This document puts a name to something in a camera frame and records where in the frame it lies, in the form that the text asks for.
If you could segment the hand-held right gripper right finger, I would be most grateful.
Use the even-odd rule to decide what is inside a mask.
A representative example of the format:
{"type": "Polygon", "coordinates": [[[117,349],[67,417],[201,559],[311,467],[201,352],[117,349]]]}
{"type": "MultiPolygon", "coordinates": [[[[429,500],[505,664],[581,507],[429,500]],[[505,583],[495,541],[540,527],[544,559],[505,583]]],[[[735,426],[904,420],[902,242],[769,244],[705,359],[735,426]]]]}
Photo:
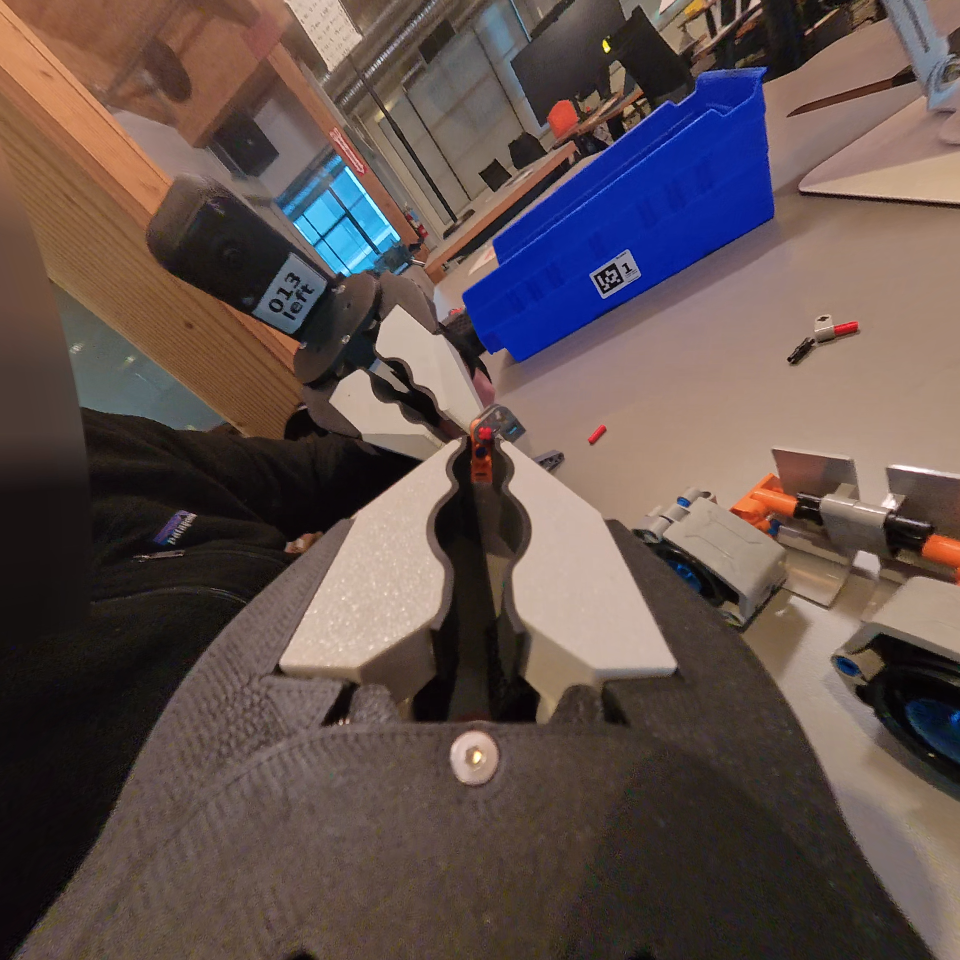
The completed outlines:
{"type": "Polygon", "coordinates": [[[674,675],[677,659],[601,513],[514,443],[490,446],[489,581],[509,683],[535,718],[568,690],[674,675]]]}

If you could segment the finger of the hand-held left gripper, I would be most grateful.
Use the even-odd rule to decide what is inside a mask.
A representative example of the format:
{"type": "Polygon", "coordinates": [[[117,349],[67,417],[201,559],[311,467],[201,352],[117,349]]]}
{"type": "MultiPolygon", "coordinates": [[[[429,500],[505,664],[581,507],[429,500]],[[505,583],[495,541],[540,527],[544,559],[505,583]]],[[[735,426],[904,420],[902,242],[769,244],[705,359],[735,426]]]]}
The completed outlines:
{"type": "Polygon", "coordinates": [[[443,420],[470,432],[485,406],[467,364],[444,334],[430,332],[402,306],[392,306],[380,321],[374,351],[429,397],[443,420]]]}
{"type": "Polygon", "coordinates": [[[428,388],[412,382],[409,390],[396,391],[377,372],[361,368],[338,382],[329,402],[367,444],[425,461],[454,438],[411,404],[414,397],[426,402],[430,414],[440,414],[428,388]]]}

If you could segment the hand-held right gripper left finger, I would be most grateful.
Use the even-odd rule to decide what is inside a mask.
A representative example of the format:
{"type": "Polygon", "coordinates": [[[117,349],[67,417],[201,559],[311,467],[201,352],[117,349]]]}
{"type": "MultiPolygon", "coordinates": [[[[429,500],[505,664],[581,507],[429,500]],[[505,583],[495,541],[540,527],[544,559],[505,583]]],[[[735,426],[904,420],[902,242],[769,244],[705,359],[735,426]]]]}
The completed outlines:
{"type": "Polygon", "coordinates": [[[462,665],[464,439],[359,510],[278,660],[297,680],[381,686],[417,719],[450,719],[462,665]]]}

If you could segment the grey orange toy arm assembly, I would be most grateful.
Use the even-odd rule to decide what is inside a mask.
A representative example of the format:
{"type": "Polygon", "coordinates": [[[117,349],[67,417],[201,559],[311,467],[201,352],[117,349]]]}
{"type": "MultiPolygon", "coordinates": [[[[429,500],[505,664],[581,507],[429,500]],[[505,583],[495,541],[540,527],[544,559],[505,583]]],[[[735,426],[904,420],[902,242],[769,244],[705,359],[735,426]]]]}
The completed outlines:
{"type": "Polygon", "coordinates": [[[516,442],[525,434],[525,427],[505,405],[492,403],[482,410],[468,428],[471,483],[479,489],[492,489],[498,443],[516,442]]]}

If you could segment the person's left forearm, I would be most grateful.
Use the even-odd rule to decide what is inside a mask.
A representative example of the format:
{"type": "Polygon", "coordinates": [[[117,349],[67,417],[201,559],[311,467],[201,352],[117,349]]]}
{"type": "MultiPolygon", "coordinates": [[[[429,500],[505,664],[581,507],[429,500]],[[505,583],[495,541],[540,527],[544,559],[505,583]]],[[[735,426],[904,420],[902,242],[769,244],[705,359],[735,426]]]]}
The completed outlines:
{"type": "Polygon", "coordinates": [[[353,516],[422,464],[355,438],[239,438],[246,506],[288,537],[323,533],[353,516]]]}

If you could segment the red sign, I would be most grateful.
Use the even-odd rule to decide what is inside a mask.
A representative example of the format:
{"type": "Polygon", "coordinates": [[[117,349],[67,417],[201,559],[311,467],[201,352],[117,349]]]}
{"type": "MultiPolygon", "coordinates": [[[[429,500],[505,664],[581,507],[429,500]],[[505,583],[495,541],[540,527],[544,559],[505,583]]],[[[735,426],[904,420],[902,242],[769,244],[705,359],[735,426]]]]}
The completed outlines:
{"type": "Polygon", "coordinates": [[[326,133],[326,137],[345,165],[357,178],[364,178],[369,174],[370,171],[364,157],[354,149],[354,144],[339,126],[331,126],[326,133]]]}

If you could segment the wooden top table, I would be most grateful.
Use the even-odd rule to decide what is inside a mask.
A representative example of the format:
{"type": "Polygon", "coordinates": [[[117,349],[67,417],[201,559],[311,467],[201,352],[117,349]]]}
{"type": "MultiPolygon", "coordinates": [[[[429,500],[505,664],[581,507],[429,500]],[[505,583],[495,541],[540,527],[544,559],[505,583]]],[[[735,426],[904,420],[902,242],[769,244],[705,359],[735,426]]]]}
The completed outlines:
{"type": "Polygon", "coordinates": [[[475,203],[473,215],[442,239],[426,259],[423,270],[430,282],[441,282],[451,261],[476,252],[521,215],[566,174],[576,156],[575,143],[566,142],[475,203]]]}

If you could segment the hanging paper sheet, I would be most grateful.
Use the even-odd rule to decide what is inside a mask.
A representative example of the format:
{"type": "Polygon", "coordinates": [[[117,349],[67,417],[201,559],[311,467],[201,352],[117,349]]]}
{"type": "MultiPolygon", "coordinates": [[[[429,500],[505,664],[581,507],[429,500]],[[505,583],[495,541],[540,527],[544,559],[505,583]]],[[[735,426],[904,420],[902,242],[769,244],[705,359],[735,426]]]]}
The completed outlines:
{"type": "Polygon", "coordinates": [[[342,1],[285,1],[327,72],[339,67],[363,41],[342,1]]]}

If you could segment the blue storage bin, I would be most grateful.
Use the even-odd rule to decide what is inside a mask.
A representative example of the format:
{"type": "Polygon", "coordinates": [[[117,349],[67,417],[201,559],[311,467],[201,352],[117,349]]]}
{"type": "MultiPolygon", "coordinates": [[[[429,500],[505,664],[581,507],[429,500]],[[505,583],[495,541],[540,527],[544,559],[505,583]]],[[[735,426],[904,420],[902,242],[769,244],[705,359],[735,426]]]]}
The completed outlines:
{"type": "Polygon", "coordinates": [[[538,354],[773,218],[764,74],[703,73],[493,238],[463,293],[489,354],[538,354]]]}

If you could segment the white book stand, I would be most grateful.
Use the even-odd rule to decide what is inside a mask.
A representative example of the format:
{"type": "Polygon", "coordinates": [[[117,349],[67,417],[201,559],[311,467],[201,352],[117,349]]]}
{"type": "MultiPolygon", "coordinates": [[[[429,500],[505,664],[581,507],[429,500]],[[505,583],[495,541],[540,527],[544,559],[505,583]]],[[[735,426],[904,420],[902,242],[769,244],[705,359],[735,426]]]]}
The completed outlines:
{"type": "Polygon", "coordinates": [[[884,2],[922,96],[822,162],[803,195],[959,206],[959,65],[926,2],[884,2]]]}

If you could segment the dark desk mat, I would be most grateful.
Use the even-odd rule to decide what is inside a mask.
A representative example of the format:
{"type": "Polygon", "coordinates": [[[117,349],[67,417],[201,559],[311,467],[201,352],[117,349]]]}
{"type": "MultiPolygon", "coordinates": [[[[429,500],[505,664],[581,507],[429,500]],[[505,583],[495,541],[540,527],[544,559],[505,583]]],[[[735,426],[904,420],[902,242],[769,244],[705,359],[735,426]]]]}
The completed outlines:
{"type": "Polygon", "coordinates": [[[917,78],[913,70],[907,67],[898,71],[892,77],[882,78],[882,79],[875,80],[859,86],[855,86],[843,91],[830,93],[822,97],[810,100],[808,102],[804,102],[792,108],[786,114],[786,116],[794,117],[798,115],[810,114],[810,113],[828,109],[829,107],[837,106],[843,103],[864,99],[866,97],[879,94],[885,91],[902,89],[902,88],[913,89],[916,87],[917,87],[917,78]]]}

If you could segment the wooden post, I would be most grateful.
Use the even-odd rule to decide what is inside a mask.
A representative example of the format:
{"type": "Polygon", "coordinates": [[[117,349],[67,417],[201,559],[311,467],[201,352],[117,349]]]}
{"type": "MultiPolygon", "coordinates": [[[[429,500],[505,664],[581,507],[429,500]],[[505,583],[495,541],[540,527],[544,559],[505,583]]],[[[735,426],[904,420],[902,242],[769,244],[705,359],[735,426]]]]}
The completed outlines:
{"type": "Polygon", "coordinates": [[[294,340],[174,279],[150,255],[170,178],[7,3],[2,148],[49,279],[247,436],[301,401],[294,340]]]}

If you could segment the black wall monitor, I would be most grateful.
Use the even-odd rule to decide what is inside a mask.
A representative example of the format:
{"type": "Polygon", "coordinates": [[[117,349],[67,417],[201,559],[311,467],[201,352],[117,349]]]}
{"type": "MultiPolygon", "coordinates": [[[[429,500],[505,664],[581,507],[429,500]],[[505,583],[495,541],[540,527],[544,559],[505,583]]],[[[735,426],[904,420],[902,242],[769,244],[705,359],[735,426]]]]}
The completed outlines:
{"type": "Polygon", "coordinates": [[[558,102],[611,95],[612,36],[625,24],[619,1],[558,2],[546,13],[510,62],[539,125],[558,102]]]}

